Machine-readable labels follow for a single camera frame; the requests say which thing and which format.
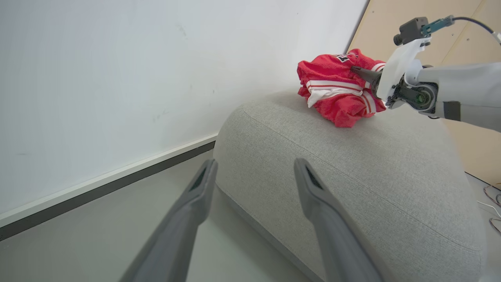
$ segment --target white wall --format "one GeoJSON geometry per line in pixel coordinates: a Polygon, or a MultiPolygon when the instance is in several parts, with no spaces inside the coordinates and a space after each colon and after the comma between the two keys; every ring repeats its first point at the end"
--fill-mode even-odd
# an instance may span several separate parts
{"type": "Polygon", "coordinates": [[[342,53],[366,0],[4,0],[0,213],[208,136],[342,53]]]}

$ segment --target red clothing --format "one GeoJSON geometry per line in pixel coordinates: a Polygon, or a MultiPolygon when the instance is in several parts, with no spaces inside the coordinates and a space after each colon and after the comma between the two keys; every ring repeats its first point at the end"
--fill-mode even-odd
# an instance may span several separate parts
{"type": "Polygon", "coordinates": [[[351,72],[351,67],[380,71],[384,65],[358,49],[346,55],[320,55],[312,62],[302,61],[298,64],[302,84],[298,94],[307,99],[308,107],[314,106],[336,127],[353,127],[362,117],[371,117],[386,107],[372,96],[370,84],[351,72]]]}

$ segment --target gray cushion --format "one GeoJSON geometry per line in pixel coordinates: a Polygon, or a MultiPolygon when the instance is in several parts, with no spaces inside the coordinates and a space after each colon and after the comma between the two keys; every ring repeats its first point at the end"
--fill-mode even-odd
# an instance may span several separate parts
{"type": "Polygon", "coordinates": [[[217,185],[298,261],[325,279],[302,214],[295,158],[305,158],[400,281],[478,281],[485,235],[440,120],[407,106],[336,128],[295,91],[235,110],[217,137],[217,185]]]}

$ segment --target baseboard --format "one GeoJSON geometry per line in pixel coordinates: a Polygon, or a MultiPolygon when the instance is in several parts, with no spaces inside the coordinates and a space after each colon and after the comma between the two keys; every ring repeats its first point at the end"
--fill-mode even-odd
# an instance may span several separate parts
{"type": "MultiPolygon", "coordinates": [[[[104,191],[100,194],[103,193],[110,193],[109,191],[115,191],[117,189],[120,189],[122,185],[125,184],[128,185],[130,181],[137,181],[139,179],[144,178],[148,176],[148,174],[153,174],[158,171],[164,170],[168,167],[171,167],[177,163],[183,162],[189,158],[192,158],[198,154],[201,154],[203,152],[206,152],[213,148],[213,143],[217,137],[216,134],[212,134],[210,136],[207,136],[205,138],[190,142],[188,144],[185,144],[183,146],[174,148],[172,150],[165,151],[163,153],[160,153],[158,155],[149,157],[147,159],[135,162],[133,164],[130,164],[128,166],[122,167],[120,169],[114,170],[112,172],[103,174],[101,176],[98,176],[96,178],[93,178],[91,180],[85,181],[81,184],[75,185],[73,187],[69,187],[67,189],[64,189],[62,191],[56,192],[54,194],[51,194],[49,196],[43,197],[41,199],[38,199],[36,201],[33,201],[29,204],[23,205],[21,207],[15,208],[13,210],[10,210],[8,212],[5,212],[3,214],[0,214],[0,240],[3,240],[6,238],[3,229],[4,227],[7,227],[8,225],[12,225],[13,223],[20,221],[23,218],[33,216],[37,213],[40,213],[44,210],[49,209],[50,207],[56,206],[56,205],[61,205],[63,203],[69,202],[70,199],[73,199],[75,197],[84,195],[84,194],[89,194],[91,191],[93,191],[96,188],[104,187],[106,185],[112,184],[114,182],[117,182],[119,180],[125,179],[127,176],[136,174],[135,177],[130,178],[129,181],[119,181],[119,184],[114,185],[113,188],[107,188],[107,191],[104,191]],[[137,173],[141,171],[146,171],[146,168],[151,168],[157,165],[156,168],[153,170],[150,169],[148,172],[143,173],[142,175],[138,175],[137,173]]],[[[68,207],[71,208],[71,205],[66,204],[65,209],[68,209],[68,207]]]]}

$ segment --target white baseboard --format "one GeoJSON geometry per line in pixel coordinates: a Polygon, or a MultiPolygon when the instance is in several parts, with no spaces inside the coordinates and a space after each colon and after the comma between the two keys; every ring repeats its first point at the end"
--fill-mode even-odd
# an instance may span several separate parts
{"type": "Polygon", "coordinates": [[[217,133],[207,136],[205,138],[190,142],[188,144],[179,146],[172,150],[165,151],[158,155],[149,157],[147,159],[135,162],[128,166],[122,167],[120,169],[114,170],[112,172],[108,172],[91,180],[85,181],[73,187],[69,187],[62,191],[53,193],[21,207],[15,208],[3,214],[0,214],[0,227],[6,226],[10,223],[18,221],[22,218],[25,218],[29,215],[42,211],[46,208],[54,206],[56,204],[62,203],[66,200],[69,200],[73,197],[81,195],[85,192],[89,192],[92,189],[96,189],[100,186],[108,184],[112,181],[120,179],[124,176],[132,174],[134,172],[140,171],[141,169],[145,169],[152,165],[155,165],[159,162],[168,160],[172,157],[178,156],[182,153],[185,153],[189,150],[195,149],[197,147],[208,144],[212,141],[215,141],[217,137],[217,133]]]}

